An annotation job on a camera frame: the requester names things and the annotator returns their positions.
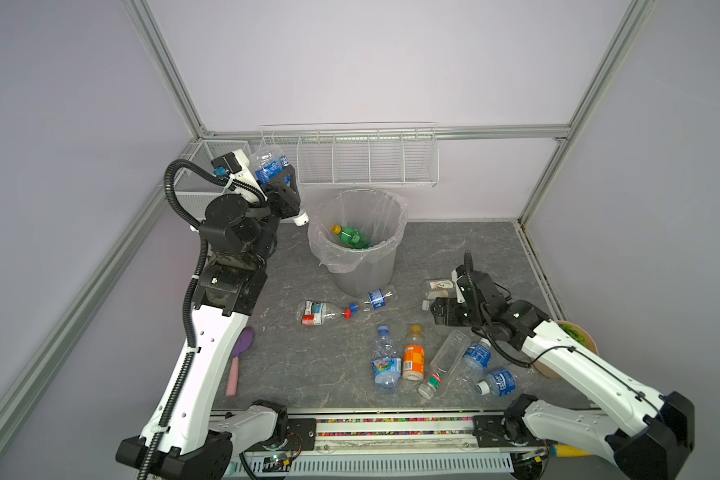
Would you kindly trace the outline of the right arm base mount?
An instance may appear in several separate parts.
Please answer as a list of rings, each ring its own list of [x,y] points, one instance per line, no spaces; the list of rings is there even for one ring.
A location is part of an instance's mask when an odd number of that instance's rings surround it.
[[[481,448],[544,447],[543,440],[533,436],[518,418],[507,419],[503,414],[478,414],[472,417],[473,436]]]

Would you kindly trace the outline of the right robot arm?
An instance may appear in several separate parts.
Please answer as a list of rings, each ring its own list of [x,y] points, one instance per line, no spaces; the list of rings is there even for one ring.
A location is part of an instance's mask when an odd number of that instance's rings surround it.
[[[687,397],[643,384],[535,305],[507,300],[489,274],[475,270],[470,252],[451,281],[454,295],[435,299],[430,308],[438,322],[469,328],[517,367],[545,366],[601,410],[577,412],[522,394],[504,411],[502,437],[512,444],[566,444],[607,460],[630,479],[677,478],[695,446],[695,407]]]

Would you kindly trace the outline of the green Sprite bottle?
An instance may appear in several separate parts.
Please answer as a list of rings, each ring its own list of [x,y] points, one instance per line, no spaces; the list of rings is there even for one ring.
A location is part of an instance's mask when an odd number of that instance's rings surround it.
[[[334,224],[331,232],[347,248],[362,250],[371,247],[369,238],[354,228]]]

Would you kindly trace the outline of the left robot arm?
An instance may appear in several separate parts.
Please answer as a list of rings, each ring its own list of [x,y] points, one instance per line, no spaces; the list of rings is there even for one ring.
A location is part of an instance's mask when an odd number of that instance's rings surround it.
[[[240,151],[211,165],[206,170],[177,159],[163,175],[166,201],[198,234],[200,250],[182,302],[185,342],[169,383],[141,433],[122,440],[116,452],[117,463],[135,469],[140,479],[220,479],[250,448],[288,441],[287,409],[277,403],[256,401],[221,431],[211,429],[210,417],[233,348],[266,283],[278,227],[302,212],[296,173],[287,165],[260,183]],[[223,189],[201,219],[178,199],[182,170]]]

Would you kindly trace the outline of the Pocari Sweat bottle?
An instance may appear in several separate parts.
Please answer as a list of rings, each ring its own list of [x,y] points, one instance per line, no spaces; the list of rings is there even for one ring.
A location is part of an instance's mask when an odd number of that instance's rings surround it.
[[[292,167],[279,145],[273,144],[259,148],[250,160],[250,170],[266,196],[269,180],[280,173],[285,167]],[[294,218],[294,223],[301,227],[309,222],[309,216],[302,207],[302,213]]]

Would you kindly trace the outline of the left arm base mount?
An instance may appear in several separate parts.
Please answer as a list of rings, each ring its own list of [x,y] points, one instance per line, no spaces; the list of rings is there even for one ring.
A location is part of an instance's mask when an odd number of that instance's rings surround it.
[[[314,417],[289,418],[281,433],[249,447],[246,452],[313,451],[317,440]]]

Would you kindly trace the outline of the red label clear bottle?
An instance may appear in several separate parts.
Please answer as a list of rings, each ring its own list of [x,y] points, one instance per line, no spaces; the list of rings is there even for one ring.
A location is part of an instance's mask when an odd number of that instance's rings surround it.
[[[321,326],[339,319],[352,319],[354,316],[350,306],[311,300],[304,301],[296,313],[297,319],[304,326]]]

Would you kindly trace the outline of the orange NFC juice bottle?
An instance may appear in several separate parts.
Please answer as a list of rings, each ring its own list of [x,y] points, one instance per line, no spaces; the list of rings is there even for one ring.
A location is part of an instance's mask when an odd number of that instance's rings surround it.
[[[411,325],[403,349],[402,378],[408,381],[422,381],[425,374],[426,351],[423,328]]]

